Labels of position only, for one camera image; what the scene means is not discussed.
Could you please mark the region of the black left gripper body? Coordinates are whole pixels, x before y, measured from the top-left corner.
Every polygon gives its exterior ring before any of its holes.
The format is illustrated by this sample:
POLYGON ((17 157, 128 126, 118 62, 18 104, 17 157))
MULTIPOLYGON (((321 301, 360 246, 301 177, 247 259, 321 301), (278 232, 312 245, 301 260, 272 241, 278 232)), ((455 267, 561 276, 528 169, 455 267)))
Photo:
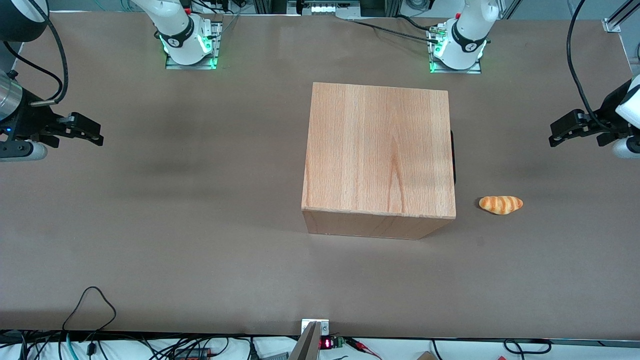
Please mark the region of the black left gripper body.
POLYGON ((595 111, 602 133, 596 137, 599 147, 604 147, 614 141, 626 139, 632 135, 632 130, 628 121, 624 120, 616 112, 617 106, 620 104, 619 99, 607 97, 603 100, 599 109, 595 111))

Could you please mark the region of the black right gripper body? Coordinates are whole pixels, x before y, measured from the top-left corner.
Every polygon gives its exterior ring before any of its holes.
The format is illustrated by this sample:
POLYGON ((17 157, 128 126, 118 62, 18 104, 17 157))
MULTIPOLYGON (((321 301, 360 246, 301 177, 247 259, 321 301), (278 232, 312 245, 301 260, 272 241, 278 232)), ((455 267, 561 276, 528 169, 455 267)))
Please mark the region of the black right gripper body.
POLYGON ((27 100, 23 100, 14 112, 1 121, 1 134, 7 135, 8 141, 35 141, 56 149, 60 139, 51 135, 48 127, 57 130, 60 118, 50 107, 32 107, 27 100))

